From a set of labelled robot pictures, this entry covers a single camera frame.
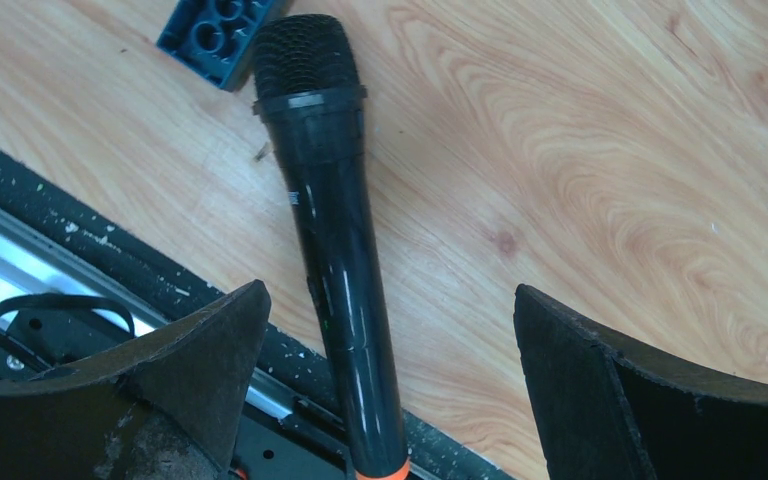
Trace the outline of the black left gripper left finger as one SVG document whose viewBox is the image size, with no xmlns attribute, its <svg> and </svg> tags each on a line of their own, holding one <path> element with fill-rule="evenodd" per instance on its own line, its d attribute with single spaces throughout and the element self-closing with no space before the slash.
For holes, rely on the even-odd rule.
<svg viewBox="0 0 768 480">
<path fill-rule="evenodd" d="M 0 380 L 0 479 L 225 479 L 271 299 L 252 281 L 151 333 Z"/>
</svg>

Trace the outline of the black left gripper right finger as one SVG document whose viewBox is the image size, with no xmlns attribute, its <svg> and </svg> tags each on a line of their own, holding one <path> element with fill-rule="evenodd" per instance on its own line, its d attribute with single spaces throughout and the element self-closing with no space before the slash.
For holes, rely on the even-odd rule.
<svg viewBox="0 0 768 480">
<path fill-rule="evenodd" d="M 553 479 L 768 479 L 768 384 L 713 370 L 520 285 L 513 324 Z"/>
</svg>

